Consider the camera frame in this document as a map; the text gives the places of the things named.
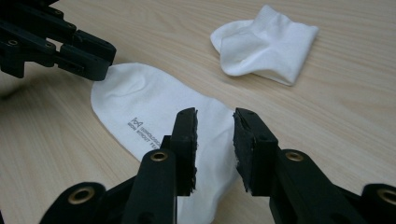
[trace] folded white sock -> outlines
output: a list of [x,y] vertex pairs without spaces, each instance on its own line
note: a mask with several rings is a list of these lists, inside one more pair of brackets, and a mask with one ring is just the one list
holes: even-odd
[[154,67],[113,65],[92,87],[92,108],[99,120],[138,160],[159,148],[172,133],[177,112],[198,110],[196,190],[178,197],[178,223],[210,223],[218,201],[236,178],[233,111]]
[[230,76],[253,73],[291,86],[318,33],[318,27],[291,21],[264,6],[254,21],[233,21],[210,36],[220,65]]

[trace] white sock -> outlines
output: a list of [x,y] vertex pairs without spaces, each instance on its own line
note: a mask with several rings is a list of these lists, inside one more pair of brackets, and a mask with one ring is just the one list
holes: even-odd
[[198,110],[196,190],[178,197],[178,223],[210,223],[224,191],[236,178],[233,111],[165,72],[140,63],[113,65],[92,87],[99,120],[138,160],[172,133],[177,112]]
[[318,27],[291,21],[264,6],[254,21],[233,21],[212,33],[220,65],[230,76],[254,73],[291,86],[318,33]]

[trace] tabletop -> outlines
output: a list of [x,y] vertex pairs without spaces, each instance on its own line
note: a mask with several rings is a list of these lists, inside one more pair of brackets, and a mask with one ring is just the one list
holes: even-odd
[[[210,34],[252,20],[264,5],[318,36],[297,82],[229,77]],[[393,0],[60,1],[78,29],[117,48],[115,64],[157,67],[231,109],[255,111],[281,148],[308,154],[336,185],[361,194],[368,183],[396,186],[396,2]],[[0,210],[5,222],[38,223],[65,189],[84,181],[110,189],[139,162],[91,107],[92,81],[57,67],[0,73]],[[267,198],[240,178],[213,223],[273,223]]]

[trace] wooden table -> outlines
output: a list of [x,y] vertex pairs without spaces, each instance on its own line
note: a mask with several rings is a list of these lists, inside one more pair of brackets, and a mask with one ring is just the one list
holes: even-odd
[[[228,77],[209,36],[263,5],[316,25],[318,37],[295,86]],[[146,63],[231,109],[257,112],[281,148],[307,153],[330,180],[361,193],[396,186],[396,2],[392,0],[60,1],[78,29],[114,44],[115,63]],[[92,82],[56,67],[0,74],[0,209],[7,224],[37,223],[68,187],[107,189],[135,175],[138,161],[91,108]],[[213,223],[272,223],[268,199],[238,179]]]

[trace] light wood grain surface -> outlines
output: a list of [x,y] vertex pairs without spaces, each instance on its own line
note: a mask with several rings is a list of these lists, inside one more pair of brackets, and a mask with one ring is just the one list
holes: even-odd
[[[209,36],[264,5],[316,25],[318,37],[295,86],[254,75],[228,77]],[[145,63],[234,109],[257,112],[281,148],[313,158],[330,180],[361,193],[396,186],[396,1],[60,1],[78,29],[114,44],[115,63]],[[138,161],[91,108],[92,82],[56,67],[0,73],[0,209],[7,224],[38,223],[61,192],[83,181],[107,189]],[[240,179],[214,223],[273,223],[268,199]]]

